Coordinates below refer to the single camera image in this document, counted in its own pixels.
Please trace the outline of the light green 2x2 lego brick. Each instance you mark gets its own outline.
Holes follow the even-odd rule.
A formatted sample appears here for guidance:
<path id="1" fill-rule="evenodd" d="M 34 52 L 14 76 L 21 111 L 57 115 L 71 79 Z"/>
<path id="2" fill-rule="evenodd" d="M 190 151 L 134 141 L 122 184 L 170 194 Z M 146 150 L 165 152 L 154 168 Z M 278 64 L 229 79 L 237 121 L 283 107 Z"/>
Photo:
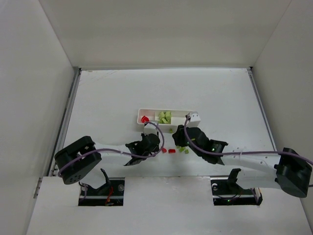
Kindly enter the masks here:
<path id="1" fill-rule="evenodd" d="M 172 116 L 172 115 L 171 115 L 171 112 L 167 111 L 167 112 L 166 112 L 166 119 L 167 119 L 167 118 L 171 118 L 171 116 Z"/>

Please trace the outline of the red transparent curved lego piece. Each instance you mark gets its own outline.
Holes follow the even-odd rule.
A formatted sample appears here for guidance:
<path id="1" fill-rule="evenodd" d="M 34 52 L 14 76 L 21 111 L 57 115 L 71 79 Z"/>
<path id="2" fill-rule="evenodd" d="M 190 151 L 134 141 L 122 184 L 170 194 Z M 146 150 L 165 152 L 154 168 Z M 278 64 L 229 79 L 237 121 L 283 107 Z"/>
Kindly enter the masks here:
<path id="1" fill-rule="evenodd" d="M 146 122 L 149 122 L 149 121 L 150 121 L 150 119 L 147 116 L 142 116 L 142 118 L 141 118 L 141 122 L 142 123 L 146 123 Z"/>

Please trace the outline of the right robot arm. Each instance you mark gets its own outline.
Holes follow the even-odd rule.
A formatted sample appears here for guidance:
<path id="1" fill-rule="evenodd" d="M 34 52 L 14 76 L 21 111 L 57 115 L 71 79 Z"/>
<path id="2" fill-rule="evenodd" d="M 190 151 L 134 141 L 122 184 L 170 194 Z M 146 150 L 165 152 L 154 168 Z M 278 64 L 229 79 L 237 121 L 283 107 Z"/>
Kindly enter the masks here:
<path id="1" fill-rule="evenodd" d="M 307 197 L 313 163 L 291 148 L 226 153 L 226 142 L 209 139 L 200 128 L 184 125 L 172 137 L 175 145 L 190 147 L 210 164 L 233 166 L 227 183 L 234 194 L 248 188 L 276 188 L 294 197 Z"/>

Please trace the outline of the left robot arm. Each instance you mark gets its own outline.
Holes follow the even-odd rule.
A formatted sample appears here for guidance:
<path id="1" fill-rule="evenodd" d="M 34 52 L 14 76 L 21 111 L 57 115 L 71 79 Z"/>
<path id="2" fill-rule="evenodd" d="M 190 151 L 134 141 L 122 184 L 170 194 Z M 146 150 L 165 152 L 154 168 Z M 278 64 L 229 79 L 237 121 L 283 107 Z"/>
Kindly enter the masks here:
<path id="1" fill-rule="evenodd" d="M 54 156 L 59 169 L 57 175 L 66 185 L 80 183 L 103 190 L 109 184 L 106 165 L 133 166 L 160 152 L 158 135 L 142 134 L 141 137 L 140 141 L 114 146 L 96 144 L 90 136 L 84 136 Z"/>

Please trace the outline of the white divided sorting tray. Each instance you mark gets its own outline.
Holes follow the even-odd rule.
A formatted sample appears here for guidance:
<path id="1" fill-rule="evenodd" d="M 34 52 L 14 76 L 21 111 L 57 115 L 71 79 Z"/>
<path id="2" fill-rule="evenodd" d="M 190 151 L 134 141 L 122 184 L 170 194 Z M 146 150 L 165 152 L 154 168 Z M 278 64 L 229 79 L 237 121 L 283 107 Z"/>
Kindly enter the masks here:
<path id="1" fill-rule="evenodd" d="M 177 126 L 183 125 L 189 110 L 169 109 L 139 109 L 137 124 L 143 125 L 147 121 L 156 121 L 163 132 L 171 133 Z"/>

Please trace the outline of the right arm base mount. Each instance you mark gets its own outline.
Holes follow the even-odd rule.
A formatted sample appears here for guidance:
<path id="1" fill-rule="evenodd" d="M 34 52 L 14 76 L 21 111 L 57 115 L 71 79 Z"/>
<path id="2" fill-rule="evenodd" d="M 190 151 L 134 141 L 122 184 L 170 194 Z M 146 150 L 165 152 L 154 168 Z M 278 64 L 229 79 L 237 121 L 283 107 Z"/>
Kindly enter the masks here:
<path id="1" fill-rule="evenodd" d="M 237 184 L 240 172 L 235 168 L 227 177 L 210 178 L 214 206 L 261 205 L 263 196 L 259 188 L 243 189 Z"/>

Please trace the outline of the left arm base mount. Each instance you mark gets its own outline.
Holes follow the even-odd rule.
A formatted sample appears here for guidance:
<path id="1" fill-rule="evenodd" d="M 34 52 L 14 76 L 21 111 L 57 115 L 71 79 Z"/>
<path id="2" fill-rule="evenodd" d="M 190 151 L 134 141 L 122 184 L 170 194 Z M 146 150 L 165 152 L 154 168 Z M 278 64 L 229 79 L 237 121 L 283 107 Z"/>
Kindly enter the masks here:
<path id="1" fill-rule="evenodd" d="M 105 206 L 117 207 L 124 204 L 125 178 L 110 178 L 104 169 L 100 169 L 105 181 L 94 189 L 79 182 L 81 187 L 78 206 Z"/>

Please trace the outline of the right aluminium frame rail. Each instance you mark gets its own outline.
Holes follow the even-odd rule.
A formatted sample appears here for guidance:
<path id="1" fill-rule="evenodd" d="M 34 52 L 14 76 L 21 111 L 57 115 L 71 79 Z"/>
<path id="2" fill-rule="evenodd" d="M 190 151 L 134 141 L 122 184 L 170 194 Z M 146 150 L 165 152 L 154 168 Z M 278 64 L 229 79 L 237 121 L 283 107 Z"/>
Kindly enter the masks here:
<path id="1" fill-rule="evenodd" d="M 259 92 L 258 92 L 258 89 L 257 89 L 257 86 L 256 86 L 256 82 L 255 82 L 255 79 L 254 79 L 254 76 L 253 76 L 253 71 L 252 71 L 252 69 L 253 69 L 253 67 L 248 67 L 248 68 L 247 68 L 247 73 L 248 73 L 248 75 L 249 75 L 249 78 L 250 78 L 252 87 L 253 87 L 253 89 L 254 89 L 254 93 L 255 93 L 255 95 L 256 95 L 257 102 L 258 102 L 259 108 L 260 108 L 260 110 L 261 110 L 264 123 L 265 123 L 266 128 L 267 128 L 267 133 L 268 133 L 268 136 L 269 136 L 269 138 L 270 138 L 272 148 L 273 148 L 274 150 L 277 150 L 276 144 L 275 144 L 275 140 L 274 140 L 274 138 L 273 138 L 273 135 L 272 135 L 272 132 L 271 132 L 271 129 L 270 129 L 270 126 L 269 126 L 269 122 L 268 122 L 268 119 L 267 119 L 267 116 L 266 116 L 266 112 L 265 112 L 265 110 L 264 110 L 264 107 L 263 107 L 263 104 L 262 104 L 262 101 L 261 101 L 261 97 L 260 97 L 260 95 L 259 95 Z"/>

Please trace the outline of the aluminium frame rail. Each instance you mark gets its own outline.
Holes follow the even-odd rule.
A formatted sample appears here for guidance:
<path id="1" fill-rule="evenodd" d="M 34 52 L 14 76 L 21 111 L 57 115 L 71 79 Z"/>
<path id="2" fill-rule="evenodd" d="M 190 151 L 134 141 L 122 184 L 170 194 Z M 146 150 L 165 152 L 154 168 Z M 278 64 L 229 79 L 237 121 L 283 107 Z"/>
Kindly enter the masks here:
<path id="1" fill-rule="evenodd" d="M 277 150 L 276 144 L 275 144 L 275 140 L 274 140 L 274 138 L 273 138 L 273 135 L 272 135 L 272 132 L 271 132 L 271 129 L 270 129 L 270 126 L 269 126 L 269 122 L 268 122 L 268 119 L 267 119 L 267 116 L 266 116 L 266 112 L 265 112 L 265 110 L 264 110 L 264 107 L 263 107 L 263 104 L 262 104 L 262 101 L 261 101 L 261 97 L 260 97 L 260 95 L 259 95 L 259 92 L 258 92 L 258 89 L 257 89 L 257 86 L 256 86 L 256 82 L 255 82 L 255 79 L 254 79 L 254 76 L 253 76 L 253 71 L 252 71 L 252 69 L 253 69 L 253 67 L 248 67 L 248 68 L 247 68 L 247 73 L 248 73 L 248 75 L 249 75 L 249 78 L 250 78 L 252 87 L 253 87 L 253 89 L 254 89 L 254 93 L 255 93 L 255 95 L 256 95 L 257 102 L 258 102 L 259 108 L 260 108 L 260 110 L 261 110 L 264 123 L 265 123 L 266 128 L 267 128 L 267 133 L 268 133 L 268 136 L 269 136 L 269 138 L 270 138 L 272 148 L 273 148 L 274 150 Z"/>
<path id="2" fill-rule="evenodd" d="M 73 70 L 74 70 L 74 76 L 73 76 L 71 86 L 70 86 L 70 89 L 68 92 L 68 96 L 67 96 L 65 108 L 63 111 L 62 119 L 61 119 L 61 122 L 60 122 L 60 125 L 58 128 L 57 136 L 56 136 L 56 139 L 55 139 L 55 142 L 53 145 L 53 151 L 52 151 L 50 157 L 48 158 L 48 162 L 47 162 L 48 165 L 45 168 L 43 176 L 38 179 L 36 189 L 35 189 L 35 192 L 33 195 L 34 199 L 36 199 L 39 195 L 39 190 L 40 190 L 40 186 L 41 186 L 43 177 L 55 175 L 54 172 L 55 172 L 56 164 L 55 164 L 55 160 L 54 160 L 54 155 L 59 150 L 61 150 L 65 144 L 65 138 L 66 138 L 66 134 L 67 134 L 67 130 L 68 130 L 68 125 L 69 125 L 72 109 L 74 106 L 74 101 L 75 101 L 77 90 L 78 90 L 80 76 L 81 76 L 81 72 L 82 72 L 82 69 L 80 67 L 73 67 Z"/>

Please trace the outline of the left aluminium frame rail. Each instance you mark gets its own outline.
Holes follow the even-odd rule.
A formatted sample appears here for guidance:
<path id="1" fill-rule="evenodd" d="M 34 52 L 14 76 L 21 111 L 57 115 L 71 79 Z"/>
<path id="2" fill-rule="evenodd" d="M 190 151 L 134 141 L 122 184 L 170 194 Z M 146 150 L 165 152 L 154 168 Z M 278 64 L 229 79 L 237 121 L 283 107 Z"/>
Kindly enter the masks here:
<path id="1" fill-rule="evenodd" d="M 78 90 L 80 76 L 81 76 L 81 72 L 82 72 L 82 69 L 80 67 L 73 67 L 73 70 L 74 70 L 74 76 L 73 76 L 71 86 L 70 86 L 70 89 L 68 92 L 68 96 L 67 96 L 65 108 L 63 111 L 62 119 L 61 119 L 61 122 L 60 122 L 60 125 L 58 128 L 57 136 L 56 136 L 56 139 L 55 139 L 55 142 L 53 145 L 53 151 L 52 151 L 50 157 L 48 158 L 48 162 L 47 162 L 48 165 L 45 168 L 43 176 L 38 179 L 36 189 L 35 189 L 35 192 L 33 195 L 34 199 L 36 199 L 39 195 L 39 190 L 40 190 L 40 186 L 41 186 L 43 177 L 55 175 L 54 172 L 55 172 L 56 164 L 55 164 L 55 160 L 54 160 L 54 155 L 59 150 L 61 150 L 65 144 L 65 138 L 66 138 L 66 134 L 67 134 L 67 130 L 68 130 L 68 125 L 69 125 L 72 109 L 74 106 L 74 101 L 75 101 L 77 90 Z"/>

